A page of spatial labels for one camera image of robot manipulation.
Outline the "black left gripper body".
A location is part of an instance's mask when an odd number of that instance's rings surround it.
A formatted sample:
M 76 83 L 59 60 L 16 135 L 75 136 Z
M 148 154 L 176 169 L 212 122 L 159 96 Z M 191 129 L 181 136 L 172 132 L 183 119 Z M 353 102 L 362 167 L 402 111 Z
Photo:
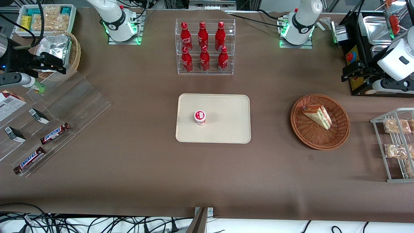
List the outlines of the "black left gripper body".
M 357 60 L 357 80 L 373 83 L 374 81 L 386 78 L 384 71 L 379 68 L 376 60 L 363 61 Z

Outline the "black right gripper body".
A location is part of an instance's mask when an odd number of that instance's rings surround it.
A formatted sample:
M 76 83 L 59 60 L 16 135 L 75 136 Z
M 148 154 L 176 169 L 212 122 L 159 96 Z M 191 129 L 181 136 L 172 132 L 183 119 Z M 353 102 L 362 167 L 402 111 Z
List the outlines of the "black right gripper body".
M 36 60 L 36 55 L 30 53 L 27 49 L 7 49 L 6 71 L 20 72 L 37 68 L 40 68 L 40 62 Z

